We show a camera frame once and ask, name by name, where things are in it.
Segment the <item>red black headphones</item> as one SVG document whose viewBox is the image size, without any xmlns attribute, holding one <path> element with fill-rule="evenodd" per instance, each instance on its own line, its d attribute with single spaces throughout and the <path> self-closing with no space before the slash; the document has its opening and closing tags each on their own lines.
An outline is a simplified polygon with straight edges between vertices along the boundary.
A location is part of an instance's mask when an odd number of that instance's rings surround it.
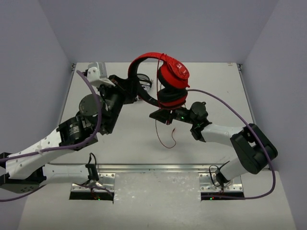
<svg viewBox="0 0 307 230">
<path fill-rule="evenodd" d="M 128 78 L 137 78 L 139 65 L 148 58 L 162 61 L 162 66 L 157 68 L 156 77 L 164 86 L 157 93 L 157 99 L 137 83 L 137 95 L 145 102 L 163 109 L 176 109 L 185 104 L 189 87 L 189 71 L 183 63 L 164 53 L 149 52 L 134 59 L 128 68 Z"/>
</svg>

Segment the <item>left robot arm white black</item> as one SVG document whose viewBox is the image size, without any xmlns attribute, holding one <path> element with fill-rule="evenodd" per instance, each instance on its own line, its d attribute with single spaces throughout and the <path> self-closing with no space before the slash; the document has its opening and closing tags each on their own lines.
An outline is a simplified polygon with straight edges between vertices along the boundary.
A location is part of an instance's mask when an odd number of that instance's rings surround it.
<svg viewBox="0 0 307 230">
<path fill-rule="evenodd" d="M 99 94 L 81 71 L 77 72 L 89 87 L 90 99 L 82 99 L 76 116 L 61 123 L 49 135 L 18 152 L 0 155 L 0 187 L 25 197 L 47 184 L 75 183 L 88 187 L 98 181 L 96 165 L 56 166 L 51 162 L 65 154 L 74 153 L 98 142 L 97 134 L 113 132 L 124 104 L 132 104 L 141 88 L 137 76 L 122 79 L 111 75 L 101 81 Z"/>
</svg>

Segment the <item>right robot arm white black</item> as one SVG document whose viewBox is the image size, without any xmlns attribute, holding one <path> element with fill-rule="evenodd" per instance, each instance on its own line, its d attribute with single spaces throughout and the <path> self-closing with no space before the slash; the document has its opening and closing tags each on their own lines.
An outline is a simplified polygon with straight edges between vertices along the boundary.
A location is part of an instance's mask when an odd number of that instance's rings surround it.
<svg viewBox="0 0 307 230">
<path fill-rule="evenodd" d="M 276 147 L 259 127 L 253 123 L 245 127 L 219 126 L 208 120 L 205 102 L 194 102 L 190 109 L 158 109 L 149 115 L 163 124 L 177 120 L 192 125 L 190 132 L 195 140 L 213 142 L 234 149 L 237 157 L 215 171 L 215 181 L 224 186 L 232 179 L 246 174 L 258 174 L 278 155 Z"/>
</svg>

